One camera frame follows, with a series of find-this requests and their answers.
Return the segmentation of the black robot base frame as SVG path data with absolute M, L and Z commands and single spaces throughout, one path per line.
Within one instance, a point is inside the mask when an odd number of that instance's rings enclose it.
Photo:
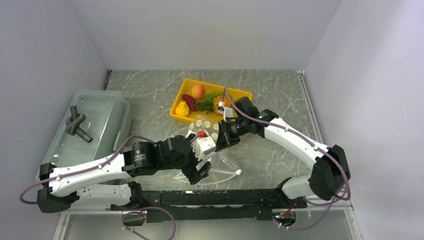
M 289 199 L 279 189 L 227 189 L 227 190 L 143 190 L 132 181 L 130 202 L 113 203 L 112 211 L 143 209 L 148 223 L 168 220 L 164 209 L 177 221 L 256 219 L 271 221 L 278 210 L 305 209 L 301 198 Z

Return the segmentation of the orange toy pineapple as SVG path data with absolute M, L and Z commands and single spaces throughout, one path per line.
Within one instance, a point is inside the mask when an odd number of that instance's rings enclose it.
M 231 107 L 229 99 L 225 96 L 205 97 L 202 100 L 197 100 L 195 103 L 195 111 L 203 114 L 218 113 L 219 102 L 223 100 L 225 107 Z

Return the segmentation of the yellow plastic tray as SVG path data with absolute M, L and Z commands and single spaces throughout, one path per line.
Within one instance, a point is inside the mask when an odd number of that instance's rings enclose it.
M 191 123 L 197 116 L 206 115 L 215 121 L 223 119 L 218 112 L 219 101 L 229 107 L 230 101 L 241 97 L 253 99 L 253 94 L 245 90 L 228 88 L 229 97 L 223 96 L 224 87 L 194 79 L 185 79 L 175 97 L 169 115 L 176 121 Z

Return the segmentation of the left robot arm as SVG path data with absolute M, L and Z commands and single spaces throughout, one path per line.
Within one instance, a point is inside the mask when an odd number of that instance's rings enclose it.
M 158 171 L 180 170 L 191 185 L 208 176 L 212 165 L 198 164 L 217 149 L 212 137 L 178 135 L 164 141 L 125 143 L 117 152 L 91 162 L 57 167 L 52 163 L 40 166 L 42 189 L 36 204 L 42 213 L 68 210 L 73 203 L 111 204 L 118 209 L 137 210 L 149 206 L 152 196 L 143 194 L 139 183 L 106 185 L 107 181 L 152 176 Z

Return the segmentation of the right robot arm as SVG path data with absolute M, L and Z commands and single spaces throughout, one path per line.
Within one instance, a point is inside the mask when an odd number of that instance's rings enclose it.
M 234 104 L 237 116 L 218 123 L 217 151 L 237 145 L 241 136 L 250 133 L 282 146 L 311 169 L 310 175 L 290 177 L 277 187 L 275 200 L 280 207 L 287 208 L 295 199 L 311 195 L 325 201 L 348 197 L 340 192 L 351 177 L 343 148 L 312 140 L 269 109 L 259 111 L 248 97 Z

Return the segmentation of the clear polka-dot zip bag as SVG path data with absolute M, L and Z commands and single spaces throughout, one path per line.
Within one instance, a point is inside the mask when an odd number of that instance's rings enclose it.
M 214 143 L 218 143 L 219 123 L 207 115 L 198 115 L 187 126 L 178 130 L 174 135 L 182 135 L 187 137 L 191 133 L 203 131 L 206 136 L 213 139 Z M 242 173 L 239 165 L 229 156 L 228 150 L 212 152 L 206 155 L 202 162 L 197 166 L 199 169 L 204 162 L 211 164 L 211 169 L 208 171 L 208 176 L 200 180 L 198 185 L 214 185 L 228 181 Z

